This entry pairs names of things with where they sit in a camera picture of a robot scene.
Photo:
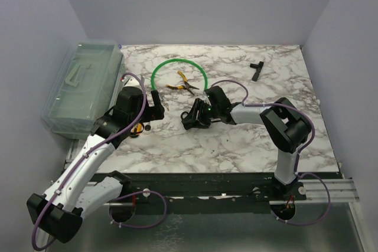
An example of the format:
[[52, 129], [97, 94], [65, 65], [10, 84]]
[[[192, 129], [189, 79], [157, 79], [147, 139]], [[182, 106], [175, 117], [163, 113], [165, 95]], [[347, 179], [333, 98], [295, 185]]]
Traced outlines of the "black padlock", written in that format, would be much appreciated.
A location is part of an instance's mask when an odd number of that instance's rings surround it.
[[185, 130], [200, 128], [200, 124], [197, 121], [194, 112], [182, 112], [180, 118]]

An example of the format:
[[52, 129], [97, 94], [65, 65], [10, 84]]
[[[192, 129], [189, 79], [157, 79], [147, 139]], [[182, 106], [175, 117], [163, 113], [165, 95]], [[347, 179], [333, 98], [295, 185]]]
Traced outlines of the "small silver key bunch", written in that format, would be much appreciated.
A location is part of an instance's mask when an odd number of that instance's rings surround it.
[[170, 110], [169, 104], [167, 102], [162, 102], [162, 105], [164, 106], [164, 108], [165, 108], [166, 111]]

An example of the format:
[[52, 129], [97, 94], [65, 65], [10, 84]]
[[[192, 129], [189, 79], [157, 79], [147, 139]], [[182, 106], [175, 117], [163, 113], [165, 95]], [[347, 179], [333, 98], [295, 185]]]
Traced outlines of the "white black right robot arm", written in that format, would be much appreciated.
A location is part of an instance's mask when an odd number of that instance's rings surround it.
[[263, 125], [273, 144], [278, 148], [274, 173], [277, 182], [272, 184], [275, 198], [284, 200], [293, 193], [297, 179], [299, 154], [312, 142], [315, 129], [312, 121], [285, 97], [268, 104], [231, 103], [219, 86], [205, 91], [209, 100], [195, 99], [190, 111], [182, 112], [184, 129], [208, 129], [212, 123], [227, 125]]

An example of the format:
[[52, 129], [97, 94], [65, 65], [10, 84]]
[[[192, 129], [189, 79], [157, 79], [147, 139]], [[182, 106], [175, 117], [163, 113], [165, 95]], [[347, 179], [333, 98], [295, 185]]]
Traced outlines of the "green cable lock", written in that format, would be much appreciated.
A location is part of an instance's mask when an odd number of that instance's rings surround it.
[[208, 87], [207, 75], [206, 75], [205, 71], [198, 64], [196, 64], [195, 62], [193, 62], [191, 60], [186, 60], [186, 59], [182, 59], [182, 58], [173, 58], [173, 59], [169, 59], [169, 60], [166, 60], [166, 61], [162, 62], [152, 72], [152, 75], [151, 75], [151, 87], [152, 87], [153, 90], [156, 89], [156, 87], [155, 87], [155, 76], [156, 76], [158, 70], [161, 67], [163, 67], [163, 66], [165, 66], [165, 65], [167, 65], [169, 63], [175, 63], [175, 62], [190, 64], [190, 65], [194, 66], [196, 69], [198, 69], [200, 71], [200, 73], [203, 75], [204, 89], [205, 90], [207, 89], [207, 87]]

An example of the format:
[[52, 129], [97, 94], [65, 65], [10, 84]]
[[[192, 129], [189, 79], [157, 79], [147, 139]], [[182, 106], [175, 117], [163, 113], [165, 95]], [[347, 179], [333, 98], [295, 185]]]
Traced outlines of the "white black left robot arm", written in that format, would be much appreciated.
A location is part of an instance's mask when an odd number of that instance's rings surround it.
[[130, 137], [138, 123], [164, 118], [165, 109], [157, 90], [151, 91], [153, 106], [149, 106], [144, 87], [125, 86], [116, 104], [97, 119], [82, 149], [62, 175], [41, 195], [32, 194], [27, 209], [34, 224], [31, 239], [33, 249], [43, 250], [36, 242], [38, 230], [53, 240], [69, 242], [79, 231], [85, 218], [109, 201], [131, 201], [136, 196], [151, 195], [150, 190], [136, 191], [126, 175], [113, 171], [93, 188], [86, 186], [99, 166]]

